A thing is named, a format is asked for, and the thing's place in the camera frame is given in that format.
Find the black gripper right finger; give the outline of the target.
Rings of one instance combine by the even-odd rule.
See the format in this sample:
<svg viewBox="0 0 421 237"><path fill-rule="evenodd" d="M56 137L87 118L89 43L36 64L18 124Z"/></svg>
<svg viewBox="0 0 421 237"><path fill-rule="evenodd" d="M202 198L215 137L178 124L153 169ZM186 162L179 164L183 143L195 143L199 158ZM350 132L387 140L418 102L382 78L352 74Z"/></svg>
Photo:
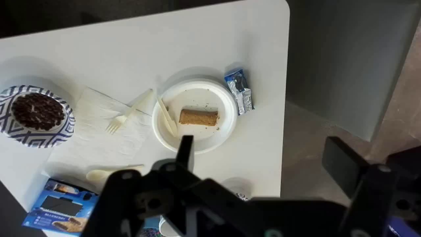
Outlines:
<svg viewBox="0 0 421 237"><path fill-rule="evenodd" d="M340 137L325 140L323 168L348 198L362 199L366 197L364 178L370 165Z"/></svg>

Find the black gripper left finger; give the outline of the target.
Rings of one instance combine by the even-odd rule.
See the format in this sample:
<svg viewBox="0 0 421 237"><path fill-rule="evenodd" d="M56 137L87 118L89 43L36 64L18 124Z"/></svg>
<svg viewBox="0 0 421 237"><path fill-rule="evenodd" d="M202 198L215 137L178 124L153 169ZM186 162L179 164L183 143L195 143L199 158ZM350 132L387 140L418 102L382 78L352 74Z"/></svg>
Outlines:
<svg viewBox="0 0 421 237"><path fill-rule="evenodd" d="M183 136L181 141L181 147L177 154L177 162L187 170L193 170L194 168L194 137Z"/></svg>

